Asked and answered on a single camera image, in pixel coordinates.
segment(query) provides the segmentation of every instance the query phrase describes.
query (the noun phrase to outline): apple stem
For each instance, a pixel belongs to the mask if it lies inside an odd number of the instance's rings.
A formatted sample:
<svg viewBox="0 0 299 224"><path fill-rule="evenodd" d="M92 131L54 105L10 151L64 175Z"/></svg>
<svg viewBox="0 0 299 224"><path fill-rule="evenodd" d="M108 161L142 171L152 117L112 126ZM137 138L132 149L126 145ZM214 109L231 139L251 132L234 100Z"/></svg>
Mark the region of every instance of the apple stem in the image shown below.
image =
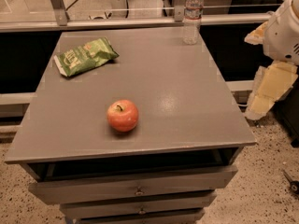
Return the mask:
<svg viewBox="0 0 299 224"><path fill-rule="evenodd" d="M117 105L117 107L122 111L122 108L121 108L121 106L120 105Z"/></svg>

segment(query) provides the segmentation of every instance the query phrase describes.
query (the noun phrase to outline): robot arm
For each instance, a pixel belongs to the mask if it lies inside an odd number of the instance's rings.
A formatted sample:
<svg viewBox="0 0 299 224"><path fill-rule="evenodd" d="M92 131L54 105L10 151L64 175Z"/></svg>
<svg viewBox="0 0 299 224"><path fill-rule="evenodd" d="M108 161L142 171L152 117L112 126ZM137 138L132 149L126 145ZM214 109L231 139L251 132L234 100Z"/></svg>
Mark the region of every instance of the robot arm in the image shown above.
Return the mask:
<svg viewBox="0 0 299 224"><path fill-rule="evenodd" d="M285 0L272 15L264 31L263 53L299 64L299 0Z"/></svg>
<svg viewBox="0 0 299 224"><path fill-rule="evenodd" d="M285 0L270 20L245 41L263 44L263 53L274 60L267 68L260 67L254 78L245 117L257 120L288 93L298 78L299 0Z"/></svg>

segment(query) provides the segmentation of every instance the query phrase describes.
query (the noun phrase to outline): plastic water bottle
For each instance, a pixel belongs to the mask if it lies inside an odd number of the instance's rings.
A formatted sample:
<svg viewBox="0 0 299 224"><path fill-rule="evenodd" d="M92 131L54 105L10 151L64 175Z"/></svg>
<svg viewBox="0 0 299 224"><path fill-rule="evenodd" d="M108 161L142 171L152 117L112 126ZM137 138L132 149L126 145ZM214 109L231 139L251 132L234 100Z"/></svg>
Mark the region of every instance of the plastic water bottle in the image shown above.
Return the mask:
<svg viewBox="0 0 299 224"><path fill-rule="evenodd" d="M183 40L186 44L195 44L198 41L203 8L204 0L186 1L183 34Z"/></svg>

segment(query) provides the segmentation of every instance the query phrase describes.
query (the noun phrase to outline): bottle label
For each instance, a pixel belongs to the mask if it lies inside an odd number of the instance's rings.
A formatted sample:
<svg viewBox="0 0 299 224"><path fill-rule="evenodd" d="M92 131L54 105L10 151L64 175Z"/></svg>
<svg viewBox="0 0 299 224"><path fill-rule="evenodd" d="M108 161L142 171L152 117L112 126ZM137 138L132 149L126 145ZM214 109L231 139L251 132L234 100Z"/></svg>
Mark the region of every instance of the bottle label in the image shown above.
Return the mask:
<svg viewBox="0 0 299 224"><path fill-rule="evenodd" d="M199 20L202 18L203 7L186 7L185 18L190 20Z"/></svg>

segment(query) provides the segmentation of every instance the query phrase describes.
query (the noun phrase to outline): metal pole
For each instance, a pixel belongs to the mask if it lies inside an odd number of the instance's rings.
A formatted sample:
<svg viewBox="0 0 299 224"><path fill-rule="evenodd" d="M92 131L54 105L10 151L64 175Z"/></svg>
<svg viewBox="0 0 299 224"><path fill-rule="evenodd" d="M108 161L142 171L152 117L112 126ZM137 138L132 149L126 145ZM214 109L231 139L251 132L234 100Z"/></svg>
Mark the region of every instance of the metal pole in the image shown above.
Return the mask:
<svg viewBox="0 0 299 224"><path fill-rule="evenodd" d="M175 21L183 21L185 12L185 0L172 0L172 6L175 8Z"/></svg>
<svg viewBox="0 0 299 224"><path fill-rule="evenodd" d="M66 26L68 22L68 15L65 11L64 0L50 0L55 12L57 24Z"/></svg>

